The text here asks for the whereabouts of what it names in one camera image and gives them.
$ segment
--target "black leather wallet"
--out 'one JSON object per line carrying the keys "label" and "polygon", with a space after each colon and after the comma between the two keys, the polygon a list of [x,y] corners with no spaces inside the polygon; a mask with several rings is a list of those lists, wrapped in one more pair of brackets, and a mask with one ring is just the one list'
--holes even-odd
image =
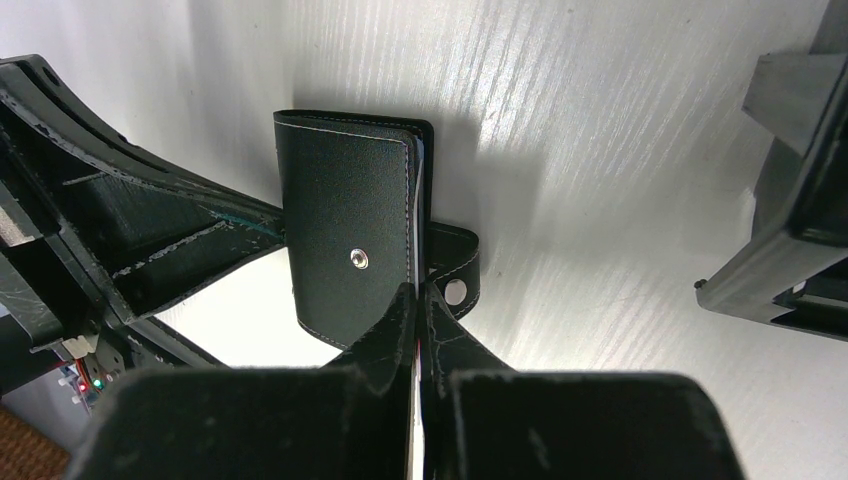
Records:
{"label": "black leather wallet", "polygon": [[430,221],[433,128],[338,112],[274,114],[283,212],[300,325],[345,348],[398,286],[460,280],[459,319],[479,299],[478,239]]}

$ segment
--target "wood grain surface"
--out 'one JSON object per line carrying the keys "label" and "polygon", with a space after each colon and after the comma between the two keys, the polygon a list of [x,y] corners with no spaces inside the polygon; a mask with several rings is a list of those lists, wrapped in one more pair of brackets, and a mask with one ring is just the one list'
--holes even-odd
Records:
{"label": "wood grain surface", "polygon": [[[771,136],[756,59],[804,52],[825,0],[0,4],[0,55],[41,53],[130,141],[280,204],[271,113],[436,127],[435,217],[474,229],[464,320],[522,369],[700,382],[756,479],[844,479],[848,344],[698,308],[747,241]],[[165,315],[234,365],[317,365],[285,252]]]}

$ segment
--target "card holder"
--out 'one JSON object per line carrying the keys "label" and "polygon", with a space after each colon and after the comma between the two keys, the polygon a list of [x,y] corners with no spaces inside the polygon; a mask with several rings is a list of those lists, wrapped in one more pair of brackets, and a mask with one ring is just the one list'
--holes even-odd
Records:
{"label": "card holder", "polygon": [[286,243],[300,325],[345,348],[425,277],[479,298],[477,237],[430,221],[433,129],[423,120],[288,110],[274,114]]}

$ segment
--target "wallet flap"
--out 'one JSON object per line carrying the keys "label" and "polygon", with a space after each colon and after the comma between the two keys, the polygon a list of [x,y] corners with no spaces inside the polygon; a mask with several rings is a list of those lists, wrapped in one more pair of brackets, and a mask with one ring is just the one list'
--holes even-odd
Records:
{"label": "wallet flap", "polygon": [[[400,284],[418,283],[423,139],[403,126],[322,113],[275,113],[277,154],[298,321],[344,348],[382,316]],[[353,261],[355,252],[365,259]]]}

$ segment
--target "leather strap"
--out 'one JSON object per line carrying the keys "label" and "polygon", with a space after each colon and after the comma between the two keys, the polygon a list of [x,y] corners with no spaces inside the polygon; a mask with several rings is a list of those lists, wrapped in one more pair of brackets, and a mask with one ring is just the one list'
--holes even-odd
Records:
{"label": "leather strap", "polygon": [[465,297],[457,305],[448,304],[456,320],[464,317],[480,300],[480,239],[474,232],[430,222],[426,231],[427,281],[445,295],[452,280],[465,283]]}

